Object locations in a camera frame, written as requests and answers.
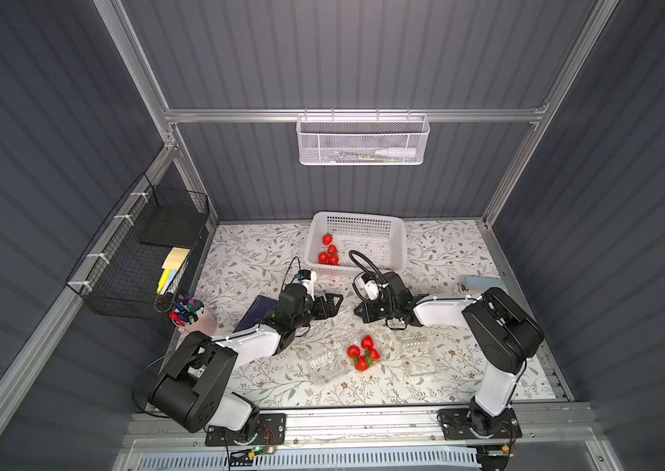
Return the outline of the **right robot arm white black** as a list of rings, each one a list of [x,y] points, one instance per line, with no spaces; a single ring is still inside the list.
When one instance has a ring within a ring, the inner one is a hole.
[[[485,357],[479,389],[462,423],[479,439],[501,431],[514,435],[512,397],[544,341],[536,320],[502,288],[491,287],[474,298],[439,298],[412,292],[395,272],[363,272],[353,283],[360,304],[355,315],[366,324],[396,321],[397,328],[468,329]]]

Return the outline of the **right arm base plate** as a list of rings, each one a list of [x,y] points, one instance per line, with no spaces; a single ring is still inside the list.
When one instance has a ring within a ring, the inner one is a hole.
[[[523,436],[512,407],[505,408],[496,417],[480,407],[442,408],[436,419],[446,441],[497,439],[514,442]]]

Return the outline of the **white plastic perforated basket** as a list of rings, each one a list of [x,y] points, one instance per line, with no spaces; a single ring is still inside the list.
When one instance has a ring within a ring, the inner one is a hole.
[[[322,243],[325,235],[332,236],[337,265],[319,261],[319,255],[326,248]],[[350,259],[350,250],[363,253],[383,272],[403,272],[408,262],[405,222],[390,216],[318,212],[310,225],[301,263],[320,275],[353,277],[361,270]]]

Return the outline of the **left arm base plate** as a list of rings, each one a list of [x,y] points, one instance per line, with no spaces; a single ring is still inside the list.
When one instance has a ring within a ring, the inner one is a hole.
[[[238,431],[208,426],[204,445],[206,447],[283,445],[286,431],[286,414],[260,412],[258,415],[251,416],[247,424]]]

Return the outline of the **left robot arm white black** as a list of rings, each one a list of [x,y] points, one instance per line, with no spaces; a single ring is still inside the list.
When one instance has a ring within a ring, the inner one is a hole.
[[[341,294],[311,296],[302,284],[283,288],[277,306],[254,327],[221,339],[195,332],[165,362],[147,393],[147,402],[190,433],[222,428],[252,438],[260,408],[228,391],[233,371],[255,360],[282,353],[297,330],[334,318]]]

